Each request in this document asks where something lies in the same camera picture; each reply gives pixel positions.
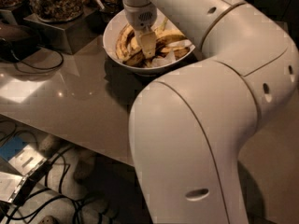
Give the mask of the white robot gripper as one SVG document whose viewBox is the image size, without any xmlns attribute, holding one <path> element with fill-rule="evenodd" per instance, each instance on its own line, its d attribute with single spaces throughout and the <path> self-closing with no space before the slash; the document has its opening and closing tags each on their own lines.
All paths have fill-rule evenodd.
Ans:
<svg viewBox="0 0 299 224">
<path fill-rule="evenodd" d="M 156 22 L 156 6 L 152 3 L 142 7 L 133 7 L 125 4 L 124 12 L 129 24 L 135 29 L 137 45 L 142 48 L 146 59 L 152 58 L 156 50 L 156 34 L 151 28 L 145 27 L 151 27 Z"/>
</svg>

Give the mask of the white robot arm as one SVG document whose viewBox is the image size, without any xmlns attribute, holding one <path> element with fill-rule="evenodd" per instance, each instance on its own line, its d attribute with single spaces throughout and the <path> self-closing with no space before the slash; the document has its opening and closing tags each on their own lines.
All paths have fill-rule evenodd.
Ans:
<svg viewBox="0 0 299 224">
<path fill-rule="evenodd" d="M 244 0 L 123 0 L 158 8 L 202 52 L 153 80 L 129 118 L 135 171 L 153 224 L 249 224 L 237 157 L 298 82 L 298 50 Z"/>
</svg>

